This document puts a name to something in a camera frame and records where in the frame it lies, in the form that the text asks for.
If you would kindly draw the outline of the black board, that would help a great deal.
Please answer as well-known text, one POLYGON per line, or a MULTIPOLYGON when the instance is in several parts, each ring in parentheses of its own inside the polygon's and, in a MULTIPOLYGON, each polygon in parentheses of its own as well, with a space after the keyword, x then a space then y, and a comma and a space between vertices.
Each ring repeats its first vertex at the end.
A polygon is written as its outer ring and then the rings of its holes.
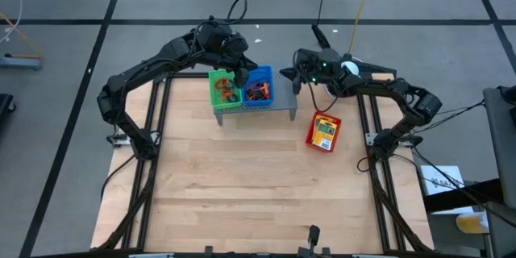
POLYGON ((427 212, 475 206, 486 202, 505 205, 501 182, 498 178, 427 195, 423 198, 423 202, 427 212))

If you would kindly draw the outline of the grey perforated metal shelf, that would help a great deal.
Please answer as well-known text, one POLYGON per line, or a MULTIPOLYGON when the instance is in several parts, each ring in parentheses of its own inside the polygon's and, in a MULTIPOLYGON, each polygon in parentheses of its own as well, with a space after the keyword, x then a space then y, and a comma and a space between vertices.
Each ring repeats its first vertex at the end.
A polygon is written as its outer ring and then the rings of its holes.
POLYGON ((295 120, 298 104, 293 94, 292 82, 280 74, 280 65, 270 66, 273 72, 274 101, 270 106, 245 106, 243 103, 235 109, 216 110, 213 108, 219 126, 223 125, 224 114, 251 113, 270 110, 287 110, 292 121, 295 120))

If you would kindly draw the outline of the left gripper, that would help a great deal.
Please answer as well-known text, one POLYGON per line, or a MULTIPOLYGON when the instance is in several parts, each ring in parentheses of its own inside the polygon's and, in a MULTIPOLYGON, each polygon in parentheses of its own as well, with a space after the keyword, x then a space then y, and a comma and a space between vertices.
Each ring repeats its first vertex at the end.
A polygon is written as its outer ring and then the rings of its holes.
POLYGON ((242 88, 248 81, 249 72, 258 68, 257 63, 243 54, 248 49, 247 41, 240 33, 234 33, 225 40, 222 49, 223 68, 234 73, 236 87, 242 88))

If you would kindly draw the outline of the black perforated panel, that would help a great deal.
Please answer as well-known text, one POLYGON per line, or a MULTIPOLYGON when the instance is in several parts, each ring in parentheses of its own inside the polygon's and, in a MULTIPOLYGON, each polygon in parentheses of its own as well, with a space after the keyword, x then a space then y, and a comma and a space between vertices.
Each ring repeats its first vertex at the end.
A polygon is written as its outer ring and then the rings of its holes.
MULTIPOLYGON (((342 56, 343 56, 343 61, 353 60, 357 64, 357 66, 360 69, 359 76, 362 76, 365 73, 392 73, 393 75, 397 74, 397 71, 395 69, 390 69, 390 68, 382 67, 380 65, 363 62, 362 60, 360 60, 354 56, 351 56, 350 54, 344 54, 342 56)), ((293 56, 293 66, 295 67, 295 53, 293 56)), ((345 77, 348 74, 351 74, 351 73, 349 73, 346 69, 343 69, 343 75, 341 77, 345 77)))

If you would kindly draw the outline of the yellow container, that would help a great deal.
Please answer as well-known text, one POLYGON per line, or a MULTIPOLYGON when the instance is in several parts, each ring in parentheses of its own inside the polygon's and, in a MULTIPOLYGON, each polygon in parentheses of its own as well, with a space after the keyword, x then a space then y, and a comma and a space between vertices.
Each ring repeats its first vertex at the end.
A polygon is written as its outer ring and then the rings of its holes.
POLYGON ((465 234, 488 234, 489 221, 484 211, 459 214, 456 225, 465 234))

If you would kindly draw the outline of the red plastic basket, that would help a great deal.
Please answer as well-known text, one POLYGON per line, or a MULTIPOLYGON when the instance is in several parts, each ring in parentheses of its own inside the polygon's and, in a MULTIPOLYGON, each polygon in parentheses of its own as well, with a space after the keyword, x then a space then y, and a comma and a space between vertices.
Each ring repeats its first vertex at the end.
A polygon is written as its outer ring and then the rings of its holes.
POLYGON ((310 124, 310 127, 309 127, 309 130, 307 132, 307 135, 306 135, 306 140, 305 140, 305 144, 307 147, 310 147, 310 148, 314 148, 316 150, 319 150, 319 151, 322 151, 322 152, 333 152, 335 150, 335 145, 337 143, 337 140, 338 140, 338 136, 339 136, 339 130, 341 128, 341 124, 342 124, 342 120, 339 119, 339 118, 336 118, 334 116, 331 116, 329 114, 325 114, 325 113, 321 113, 321 112, 318 112, 316 111, 313 115, 313 118, 311 120, 311 124, 310 124), (330 151, 326 151, 326 150, 323 150, 321 148, 318 148, 314 145, 311 144, 311 140, 312 140, 312 133, 313 133, 313 130, 314 130, 314 125, 315 125, 315 117, 318 115, 318 114, 322 114, 322 115, 326 115, 328 117, 332 117, 333 119, 336 119, 337 121, 337 129, 336 129, 336 132, 335 132, 335 137, 334 137, 334 140, 333 140, 333 145, 332 145, 332 148, 330 151))

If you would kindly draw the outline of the grey cabinet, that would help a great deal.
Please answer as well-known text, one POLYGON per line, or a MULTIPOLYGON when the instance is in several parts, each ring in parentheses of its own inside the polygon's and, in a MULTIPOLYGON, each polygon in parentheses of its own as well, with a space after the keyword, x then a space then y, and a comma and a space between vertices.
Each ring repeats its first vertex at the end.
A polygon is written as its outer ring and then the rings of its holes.
POLYGON ((489 214, 496 258, 516 258, 516 103, 504 99, 507 90, 507 87, 483 89, 504 203, 493 207, 508 214, 507 219, 514 224, 513 227, 489 214))

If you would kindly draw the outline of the green plastic basket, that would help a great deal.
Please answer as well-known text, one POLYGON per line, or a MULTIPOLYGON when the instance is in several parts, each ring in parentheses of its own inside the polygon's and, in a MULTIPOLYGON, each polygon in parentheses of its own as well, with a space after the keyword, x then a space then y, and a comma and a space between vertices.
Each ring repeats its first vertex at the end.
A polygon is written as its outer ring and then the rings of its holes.
POLYGON ((235 109, 242 104, 242 91, 240 88, 237 88, 236 85, 235 85, 235 87, 238 90, 236 92, 236 95, 239 96, 239 102, 235 102, 235 103, 222 102, 220 91, 215 89, 215 87, 214 87, 214 83, 219 78, 228 78, 228 79, 230 79, 231 82, 233 82, 235 84, 235 82, 234 82, 235 74, 233 72, 228 73, 225 70, 213 70, 213 71, 208 72, 208 78, 209 78, 209 82, 210 82, 210 85, 209 85, 210 102, 214 109, 216 109, 216 110, 235 109))

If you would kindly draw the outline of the grey stand foot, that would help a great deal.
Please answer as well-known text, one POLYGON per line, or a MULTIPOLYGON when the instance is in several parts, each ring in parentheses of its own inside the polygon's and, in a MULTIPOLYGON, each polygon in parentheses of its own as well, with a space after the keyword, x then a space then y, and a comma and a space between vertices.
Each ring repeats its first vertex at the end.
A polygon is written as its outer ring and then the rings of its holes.
POLYGON ((42 64, 38 56, 0 56, 0 69, 32 69, 40 70, 42 64))

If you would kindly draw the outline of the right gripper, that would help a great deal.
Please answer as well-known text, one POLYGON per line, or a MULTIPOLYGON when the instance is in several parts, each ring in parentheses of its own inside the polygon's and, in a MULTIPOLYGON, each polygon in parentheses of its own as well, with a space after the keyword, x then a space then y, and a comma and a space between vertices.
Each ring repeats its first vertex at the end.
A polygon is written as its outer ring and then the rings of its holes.
POLYGON ((280 74, 293 82, 293 94, 299 95, 302 83, 330 84, 343 75, 343 56, 332 48, 311 51, 299 48, 295 52, 295 68, 280 70, 280 74))

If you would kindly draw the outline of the black grey device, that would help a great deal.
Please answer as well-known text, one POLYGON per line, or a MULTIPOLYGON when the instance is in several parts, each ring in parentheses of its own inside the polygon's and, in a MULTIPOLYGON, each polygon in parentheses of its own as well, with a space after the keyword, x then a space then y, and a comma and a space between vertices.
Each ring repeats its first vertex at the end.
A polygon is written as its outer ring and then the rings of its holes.
POLYGON ((317 255, 315 254, 314 250, 318 244, 319 235, 320 228, 315 225, 311 225, 309 228, 309 234, 307 238, 308 247, 299 247, 297 258, 317 258, 317 255))

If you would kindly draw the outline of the blue plastic basket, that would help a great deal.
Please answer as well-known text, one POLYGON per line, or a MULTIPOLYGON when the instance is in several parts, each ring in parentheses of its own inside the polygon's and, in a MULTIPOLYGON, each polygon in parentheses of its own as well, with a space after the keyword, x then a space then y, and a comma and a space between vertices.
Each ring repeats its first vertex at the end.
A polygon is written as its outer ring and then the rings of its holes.
POLYGON ((273 85, 273 72, 270 66, 259 66, 257 69, 252 70, 249 73, 249 78, 244 87, 242 88, 242 103, 245 106, 270 106, 274 101, 274 85, 273 85), (248 101, 245 95, 245 89, 249 85, 256 85, 257 83, 269 83, 269 100, 264 101, 248 101))

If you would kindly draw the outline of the white cardboard box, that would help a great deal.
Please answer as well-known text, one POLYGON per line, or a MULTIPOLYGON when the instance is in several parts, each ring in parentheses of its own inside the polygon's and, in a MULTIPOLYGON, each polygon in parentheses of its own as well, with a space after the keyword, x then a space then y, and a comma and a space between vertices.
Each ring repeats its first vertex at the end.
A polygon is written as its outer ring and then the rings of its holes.
POLYGON ((438 170, 430 165, 421 165, 419 167, 420 178, 424 194, 433 195, 447 192, 457 187, 465 187, 464 180, 461 176, 459 167, 456 165, 437 165, 437 168, 444 172, 450 179, 454 181, 454 185, 438 170))

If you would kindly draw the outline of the black bar on floor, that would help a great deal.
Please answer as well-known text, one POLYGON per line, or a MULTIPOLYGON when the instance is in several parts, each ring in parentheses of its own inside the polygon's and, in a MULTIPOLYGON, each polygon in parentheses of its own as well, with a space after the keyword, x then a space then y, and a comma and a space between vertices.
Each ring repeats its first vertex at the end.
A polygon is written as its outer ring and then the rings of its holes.
POLYGON ((314 36, 315 36, 320 48, 324 49, 324 48, 331 47, 326 36, 324 35, 324 33, 321 31, 321 29, 318 27, 317 24, 312 24, 311 30, 314 33, 314 36))

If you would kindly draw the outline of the black object at floor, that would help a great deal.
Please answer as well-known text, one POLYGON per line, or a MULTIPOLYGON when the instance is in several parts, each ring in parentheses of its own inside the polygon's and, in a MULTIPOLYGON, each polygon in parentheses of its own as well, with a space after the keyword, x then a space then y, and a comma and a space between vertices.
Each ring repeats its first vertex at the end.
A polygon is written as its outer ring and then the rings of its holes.
POLYGON ((2 125, 15 110, 14 96, 11 94, 0 94, 0 125, 2 125))

